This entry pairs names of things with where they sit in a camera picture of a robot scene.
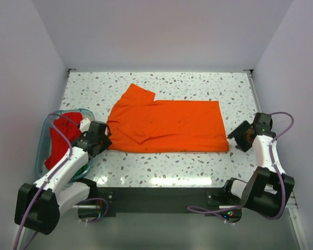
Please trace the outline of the orange t shirt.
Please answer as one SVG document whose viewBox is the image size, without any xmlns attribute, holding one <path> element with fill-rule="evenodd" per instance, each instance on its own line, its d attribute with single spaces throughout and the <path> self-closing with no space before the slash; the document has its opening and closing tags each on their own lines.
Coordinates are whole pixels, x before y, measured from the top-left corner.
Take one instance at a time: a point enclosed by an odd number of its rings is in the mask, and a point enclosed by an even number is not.
<svg viewBox="0 0 313 250">
<path fill-rule="evenodd" d="M 228 152 L 217 101 L 155 100 L 135 84 L 113 106 L 111 150 L 128 153 Z"/>
</svg>

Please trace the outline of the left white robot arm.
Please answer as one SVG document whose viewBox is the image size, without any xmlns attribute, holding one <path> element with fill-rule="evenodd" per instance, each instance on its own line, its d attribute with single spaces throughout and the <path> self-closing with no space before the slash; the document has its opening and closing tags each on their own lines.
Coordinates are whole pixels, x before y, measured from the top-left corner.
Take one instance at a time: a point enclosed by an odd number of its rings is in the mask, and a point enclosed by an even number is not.
<svg viewBox="0 0 313 250">
<path fill-rule="evenodd" d="M 60 217 L 73 206 L 93 204 L 98 198 L 97 185 L 85 178 L 73 181 L 76 172 L 112 144 L 110 128 L 104 122 L 80 125 L 82 133 L 73 142 L 65 138 L 68 150 L 58 163 L 33 184 L 18 190 L 15 224 L 45 235 L 57 226 Z"/>
</svg>

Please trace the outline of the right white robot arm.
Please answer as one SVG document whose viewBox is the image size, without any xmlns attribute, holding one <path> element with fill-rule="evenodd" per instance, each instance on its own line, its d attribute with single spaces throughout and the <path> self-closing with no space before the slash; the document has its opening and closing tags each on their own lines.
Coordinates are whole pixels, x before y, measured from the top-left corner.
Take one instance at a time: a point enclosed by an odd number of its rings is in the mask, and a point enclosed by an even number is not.
<svg viewBox="0 0 313 250">
<path fill-rule="evenodd" d="M 274 220 L 282 216 L 295 180 L 284 171 L 276 150 L 278 138 L 286 131 L 276 134 L 272 127 L 272 115 L 258 112 L 252 123 L 243 121 L 227 136 L 235 140 L 236 148 L 242 152 L 254 150 L 257 168 L 248 182 L 227 180 L 222 199 L 229 205 L 239 200 L 242 207 Z"/>
</svg>

